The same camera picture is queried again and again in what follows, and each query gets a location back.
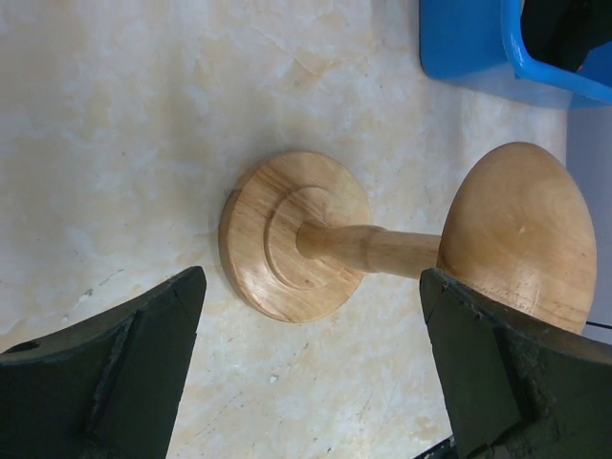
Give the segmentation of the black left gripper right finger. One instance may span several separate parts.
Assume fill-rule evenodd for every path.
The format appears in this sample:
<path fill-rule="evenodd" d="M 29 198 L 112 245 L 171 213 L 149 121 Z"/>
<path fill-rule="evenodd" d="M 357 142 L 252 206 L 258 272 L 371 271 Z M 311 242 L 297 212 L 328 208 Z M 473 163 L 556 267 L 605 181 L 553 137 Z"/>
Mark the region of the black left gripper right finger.
<path fill-rule="evenodd" d="M 608 458 L 611 347 L 498 303 L 439 269 L 420 297 L 454 458 Z"/>

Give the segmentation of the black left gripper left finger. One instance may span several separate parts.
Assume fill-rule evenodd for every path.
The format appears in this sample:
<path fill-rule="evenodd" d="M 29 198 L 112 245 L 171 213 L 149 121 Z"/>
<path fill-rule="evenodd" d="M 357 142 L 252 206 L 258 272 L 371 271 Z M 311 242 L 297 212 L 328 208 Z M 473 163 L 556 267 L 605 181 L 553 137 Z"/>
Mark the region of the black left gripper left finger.
<path fill-rule="evenodd" d="M 2 457 L 166 457 L 206 289 L 190 267 L 3 352 Z"/>

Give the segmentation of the black cap with gold embroidery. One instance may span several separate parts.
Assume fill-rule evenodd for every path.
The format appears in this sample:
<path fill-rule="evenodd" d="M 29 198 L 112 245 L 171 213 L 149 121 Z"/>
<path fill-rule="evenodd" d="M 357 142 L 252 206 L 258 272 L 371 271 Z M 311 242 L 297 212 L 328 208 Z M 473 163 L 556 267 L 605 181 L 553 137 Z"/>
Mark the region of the black cap with gold embroidery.
<path fill-rule="evenodd" d="M 535 60 L 570 72 L 611 41 L 609 0 L 531 0 L 523 4 L 522 39 Z"/>

